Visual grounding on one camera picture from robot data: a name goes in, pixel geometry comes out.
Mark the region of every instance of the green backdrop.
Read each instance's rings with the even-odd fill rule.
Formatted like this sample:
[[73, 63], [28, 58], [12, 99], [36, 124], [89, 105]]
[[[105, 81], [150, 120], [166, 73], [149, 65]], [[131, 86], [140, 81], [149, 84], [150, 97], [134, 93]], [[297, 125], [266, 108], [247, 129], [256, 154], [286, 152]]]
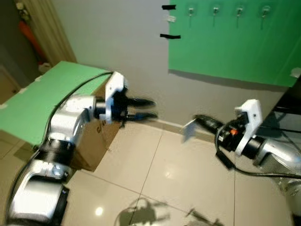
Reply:
[[[301, 68], [301, 0], [170, 0], [169, 68], [292, 86]], [[237, 8], [243, 12], [237, 19]], [[270, 12], [262, 22], [264, 6]], [[213, 16], [213, 8], [220, 10]], [[194, 8], [189, 16], [189, 8]]]

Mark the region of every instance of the black cable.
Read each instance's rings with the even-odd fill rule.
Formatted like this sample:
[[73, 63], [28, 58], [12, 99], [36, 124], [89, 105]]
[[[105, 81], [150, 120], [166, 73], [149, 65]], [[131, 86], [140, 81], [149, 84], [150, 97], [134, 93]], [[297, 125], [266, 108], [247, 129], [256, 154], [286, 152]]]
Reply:
[[[72, 94], [74, 94], [79, 88], [81, 88], [82, 86], [84, 86], [85, 84], [87, 84], [88, 82], [97, 79], [99, 77], [108, 75], [108, 74], [113, 74], [113, 72], [104, 72], [101, 74], [98, 74], [84, 82], [82, 82], [81, 84], [79, 84], [77, 87], [75, 87], [73, 90], [71, 90], [57, 105], [55, 105], [54, 109], [51, 111], [50, 116], [48, 117], [46, 126], [45, 126], [45, 132], [44, 132], [44, 137], [42, 139], [42, 142], [40, 144], [40, 146], [42, 144], [44, 144], [47, 140], [48, 137], [48, 132], [49, 132], [49, 128], [50, 128], [50, 122], [51, 119], [53, 117], [53, 115], [55, 114], [55, 112], [57, 111], [57, 109], [62, 105], [63, 102], [65, 102]], [[7, 206], [6, 206], [6, 214], [5, 214], [5, 218], [4, 218], [4, 223], [7, 223], [8, 220], [8, 211], [9, 211], [9, 207], [10, 207], [10, 203], [12, 201], [13, 195], [15, 193], [15, 189], [16, 189], [16, 185], [18, 180], [20, 179], [20, 177], [22, 176], [22, 174], [24, 173], [24, 171], [28, 168], [28, 166], [30, 165], [30, 163], [32, 162], [32, 160], [39, 154], [40, 150], [38, 149], [29, 159], [29, 161], [19, 170], [19, 172], [17, 173], [17, 176], [15, 178], [15, 180], [13, 181], [13, 184], [11, 186], [10, 189], [10, 193], [8, 194], [8, 201], [7, 201]]]
[[223, 161], [220, 158], [219, 159], [223, 162], [223, 164], [226, 165], [226, 167], [230, 166], [230, 168], [228, 168], [228, 169], [234, 169], [235, 171], [237, 171], [241, 174], [245, 174], [245, 175], [252, 176], [252, 177], [301, 179], [301, 175], [297, 175], [297, 174], [290, 174], [290, 173], [256, 173], [256, 172], [248, 172], [248, 171], [245, 171], [243, 169], [240, 169], [240, 168], [236, 167], [236, 165], [220, 150], [220, 145], [218, 144], [218, 137], [220, 136], [221, 131], [223, 131], [224, 128], [226, 128], [227, 126], [229, 126], [231, 123], [233, 123], [235, 121], [236, 120], [231, 120], [231, 121], [227, 122], [226, 124], [224, 124], [222, 127], [220, 127], [218, 129], [217, 133], [215, 134], [215, 137], [214, 137], [214, 144], [215, 144], [215, 149], [216, 149], [217, 156], [219, 156], [219, 154], [222, 154], [225, 161]]

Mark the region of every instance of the black tape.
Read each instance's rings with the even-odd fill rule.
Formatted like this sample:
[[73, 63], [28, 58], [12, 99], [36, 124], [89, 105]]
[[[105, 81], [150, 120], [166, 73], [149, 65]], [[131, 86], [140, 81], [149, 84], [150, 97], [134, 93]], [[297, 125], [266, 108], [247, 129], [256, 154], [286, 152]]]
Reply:
[[167, 39], [180, 39], [180, 35], [170, 35], [170, 34], [160, 34], [161, 38], [167, 38]]
[[172, 9], [175, 9], [175, 6], [176, 5], [165, 5], [165, 6], [162, 6], [162, 9], [163, 10], [172, 10]]

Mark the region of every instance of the baseboard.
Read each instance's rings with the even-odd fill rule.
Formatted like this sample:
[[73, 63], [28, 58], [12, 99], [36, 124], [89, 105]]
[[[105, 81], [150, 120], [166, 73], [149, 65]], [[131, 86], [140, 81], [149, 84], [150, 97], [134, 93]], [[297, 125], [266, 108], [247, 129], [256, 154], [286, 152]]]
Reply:
[[[176, 123], [172, 123], [172, 122], [168, 122], [168, 121], [164, 121], [164, 120], [156, 120], [156, 121], [148, 122], [147, 125], [153, 126], [153, 127], [159, 128], [159, 129], [164, 129], [169, 132], [182, 134], [183, 125], [180, 125], [180, 124], [176, 124]], [[214, 142], [214, 135], [207, 131], [202, 130], [201, 128], [196, 130], [196, 138], [207, 141], [207, 142], [211, 142], [211, 143]]]

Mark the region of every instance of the green cloth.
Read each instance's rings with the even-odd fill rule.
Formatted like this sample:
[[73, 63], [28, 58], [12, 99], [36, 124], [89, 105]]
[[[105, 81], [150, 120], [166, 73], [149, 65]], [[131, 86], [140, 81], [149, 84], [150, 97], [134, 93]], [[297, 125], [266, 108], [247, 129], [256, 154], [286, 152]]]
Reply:
[[[24, 93], [17, 93], [5, 103], [7, 107], [0, 109], [0, 129], [30, 144], [39, 144], [54, 106], [77, 85], [103, 72], [75, 63], [58, 63], [40, 81], [34, 81]], [[87, 83], [76, 93], [90, 95], [108, 76]]]
[[[170, 0], [169, 69], [292, 86], [301, 68], [301, 0]], [[262, 19], [262, 9], [270, 12]], [[219, 12], [214, 19], [213, 8]], [[242, 7], [237, 17], [237, 8]]]

